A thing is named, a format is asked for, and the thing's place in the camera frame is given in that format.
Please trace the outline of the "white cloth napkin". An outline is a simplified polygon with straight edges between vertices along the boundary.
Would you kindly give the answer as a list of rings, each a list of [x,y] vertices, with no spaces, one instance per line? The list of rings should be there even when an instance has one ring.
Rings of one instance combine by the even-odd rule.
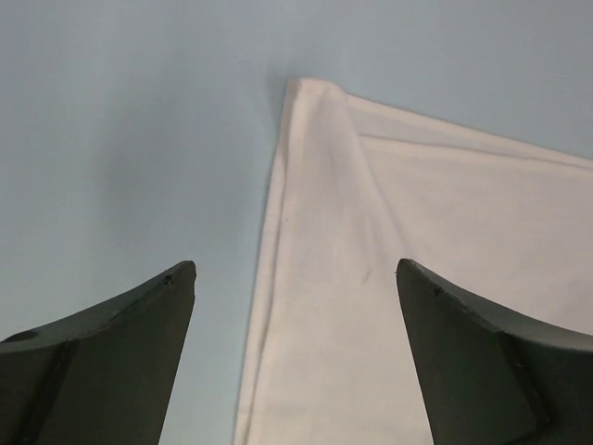
[[[235,443],[431,442],[403,258],[590,333],[591,161],[289,82]]]

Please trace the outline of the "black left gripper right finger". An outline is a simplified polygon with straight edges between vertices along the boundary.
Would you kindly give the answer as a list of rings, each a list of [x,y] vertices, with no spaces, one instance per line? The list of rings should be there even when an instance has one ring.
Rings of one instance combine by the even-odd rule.
[[[402,259],[397,293],[436,444],[589,444],[592,337]]]

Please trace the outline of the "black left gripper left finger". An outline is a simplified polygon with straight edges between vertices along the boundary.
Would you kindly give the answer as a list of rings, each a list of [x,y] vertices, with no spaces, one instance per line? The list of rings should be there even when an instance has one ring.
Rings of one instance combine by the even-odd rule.
[[[157,444],[195,304],[182,261],[1,342],[4,444]]]

